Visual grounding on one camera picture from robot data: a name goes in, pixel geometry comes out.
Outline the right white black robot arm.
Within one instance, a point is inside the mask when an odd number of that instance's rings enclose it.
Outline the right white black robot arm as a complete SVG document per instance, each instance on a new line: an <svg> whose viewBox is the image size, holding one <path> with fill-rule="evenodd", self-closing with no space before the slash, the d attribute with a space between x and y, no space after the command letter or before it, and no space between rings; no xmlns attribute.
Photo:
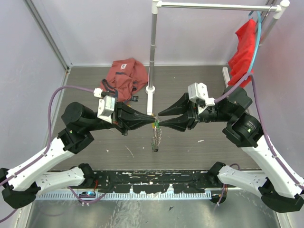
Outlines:
<svg viewBox="0 0 304 228"><path fill-rule="evenodd" d="M225 122L226 138L247 153L261 168L263 175L253 175L216 162L207 173L213 187L232 185L249 191L270 209L296 212L304 204L304 180L279 156L262 129L261 123L247 112L252 99L241 87L228 87L220 101L208 97L204 84L194 83L188 91L160 112L168 120L160 126L184 132L198 123Z"/></svg>

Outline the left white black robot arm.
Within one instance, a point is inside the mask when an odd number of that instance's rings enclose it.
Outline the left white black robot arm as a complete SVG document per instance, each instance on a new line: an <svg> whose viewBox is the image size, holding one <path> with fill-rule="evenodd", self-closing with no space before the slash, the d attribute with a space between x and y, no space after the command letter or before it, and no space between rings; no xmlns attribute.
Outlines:
<svg viewBox="0 0 304 228"><path fill-rule="evenodd" d="M48 191L72 186L92 187L95 174L87 163L53 174L48 171L85 149L94 140L92 131L115 128L122 135L127 135L130 130L154 122L153 116L122 102L118 102L108 113L107 117L99 118L97 112L81 103L70 103L61 116L65 129L45 149L15 168L1 168L0 184L4 187L4 201L12 208L19 209Z"/></svg>

